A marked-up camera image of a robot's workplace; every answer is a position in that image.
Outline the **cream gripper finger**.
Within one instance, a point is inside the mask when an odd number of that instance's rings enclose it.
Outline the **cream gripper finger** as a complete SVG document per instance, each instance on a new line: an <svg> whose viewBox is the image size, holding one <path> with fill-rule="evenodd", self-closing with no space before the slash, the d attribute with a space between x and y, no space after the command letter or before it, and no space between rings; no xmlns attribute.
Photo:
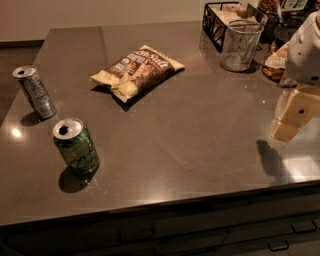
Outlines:
<svg viewBox="0 0 320 256"><path fill-rule="evenodd" d="M289 142L320 112L320 88L298 87L282 91L275 110L272 137Z"/></svg>

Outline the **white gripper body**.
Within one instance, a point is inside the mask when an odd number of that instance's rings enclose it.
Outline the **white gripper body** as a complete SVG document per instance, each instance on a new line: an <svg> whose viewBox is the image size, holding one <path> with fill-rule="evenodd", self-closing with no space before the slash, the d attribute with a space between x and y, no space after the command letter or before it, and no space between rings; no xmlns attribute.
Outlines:
<svg viewBox="0 0 320 256"><path fill-rule="evenodd" d="M320 85L320 11L311 13L291 37L286 71L296 82Z"/></svg>

